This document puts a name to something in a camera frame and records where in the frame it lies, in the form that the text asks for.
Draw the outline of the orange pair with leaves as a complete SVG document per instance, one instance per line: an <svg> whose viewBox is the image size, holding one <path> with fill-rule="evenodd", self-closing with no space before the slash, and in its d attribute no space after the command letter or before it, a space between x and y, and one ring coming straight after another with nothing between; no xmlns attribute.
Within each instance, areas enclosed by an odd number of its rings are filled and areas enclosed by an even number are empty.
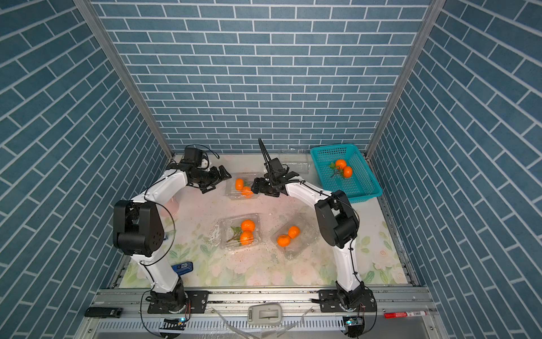
<svg viewBox="0 0 542 339"><path fill-rule="evenodd" d="M331 178L341 176L349 179L353 175L353 169L343 159L338 159L330 163L330 169L333 171Z"/></svg>

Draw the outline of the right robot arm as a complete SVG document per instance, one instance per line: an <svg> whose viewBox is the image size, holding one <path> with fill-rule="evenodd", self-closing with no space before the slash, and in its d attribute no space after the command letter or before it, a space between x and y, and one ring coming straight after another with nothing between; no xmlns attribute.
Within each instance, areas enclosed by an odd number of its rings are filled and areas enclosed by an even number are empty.
<svg viewBox="0 0 542 339"><path fill-rule="evenodd" d="M357 270L354 243L359 231L359 216L346 193L329 192L309 184L278 158L263 153L266 173L255 179L255 194L279 197L287 195L313 207L322 238L333 248L337 267L337 292L353 300L363 293L364 284Z"/></svg>

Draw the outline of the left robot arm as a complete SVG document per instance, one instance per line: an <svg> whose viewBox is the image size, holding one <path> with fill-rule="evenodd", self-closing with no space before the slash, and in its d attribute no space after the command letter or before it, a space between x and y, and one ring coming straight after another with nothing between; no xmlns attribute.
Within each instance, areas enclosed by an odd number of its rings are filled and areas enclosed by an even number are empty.
<svg viewBox="0 0 542 339"><path fill-rule="evenodd" d="M204 145L186 146L182 159L171 161L162 176L141 194L114 205L113 245L145 271L151 290L159 295L182 291L182 281L162 250L165 229L159 211L172 217L166 203L180 190L190 187L206 194L231 178L224 166L211 165L208 153L220 157Z"/></svg>

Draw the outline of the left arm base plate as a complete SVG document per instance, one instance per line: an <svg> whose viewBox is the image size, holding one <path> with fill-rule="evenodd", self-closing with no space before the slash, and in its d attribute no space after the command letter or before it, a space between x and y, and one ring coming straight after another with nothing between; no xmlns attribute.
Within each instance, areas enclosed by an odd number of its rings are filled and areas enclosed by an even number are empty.
<svg viewBox="0 0 542 339"><path fill-rule="evenodd" d="M149 314L203 314L209 297L207 290L189 290L185 292L184 301L178 306L174 299L151 292L145 297L149 303Z"/></svg>

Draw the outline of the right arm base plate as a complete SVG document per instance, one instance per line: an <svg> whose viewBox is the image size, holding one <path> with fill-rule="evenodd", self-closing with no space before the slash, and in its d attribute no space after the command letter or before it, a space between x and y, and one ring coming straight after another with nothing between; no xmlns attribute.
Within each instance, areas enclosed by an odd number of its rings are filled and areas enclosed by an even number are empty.
<svg viewBox="0 0 542 339"><path fill-rule="evenodd" d="M337 289L319 290L318 297L312 299L313 303L320 306L322 313L338 312L376 312L378 310L373 291L364 288L360 293L355 292L354 300L348 297L340 297Z"/></svg>

